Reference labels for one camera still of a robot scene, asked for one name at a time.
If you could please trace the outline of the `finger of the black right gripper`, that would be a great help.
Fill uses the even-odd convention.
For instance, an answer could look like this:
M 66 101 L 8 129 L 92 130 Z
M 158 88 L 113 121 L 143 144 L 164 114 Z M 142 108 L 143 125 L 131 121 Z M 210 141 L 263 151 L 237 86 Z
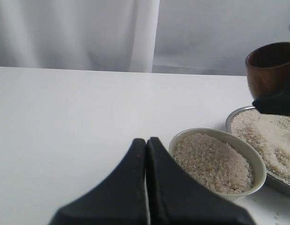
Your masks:
M 252 105 L 261 114 L 290 117 L 290 81 L 283 90 L 272 95 L 256 98 Z

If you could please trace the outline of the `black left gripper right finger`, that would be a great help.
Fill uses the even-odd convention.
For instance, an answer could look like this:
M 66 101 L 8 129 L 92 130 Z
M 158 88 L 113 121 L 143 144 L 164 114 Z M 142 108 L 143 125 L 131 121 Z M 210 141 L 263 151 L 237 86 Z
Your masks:
M 253 225 L 244 208 L 197 183 L 157 137 L 147 142 L 146 185 L 152 225 Z

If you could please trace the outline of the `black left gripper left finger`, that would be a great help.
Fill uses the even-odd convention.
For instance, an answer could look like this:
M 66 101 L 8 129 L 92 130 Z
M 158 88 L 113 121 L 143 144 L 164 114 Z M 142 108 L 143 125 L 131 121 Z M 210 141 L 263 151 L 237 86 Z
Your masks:
M 136 138 L 119 165 L 94 189 L 59 208 L 52 225 L 146 225 L 146 142 Z

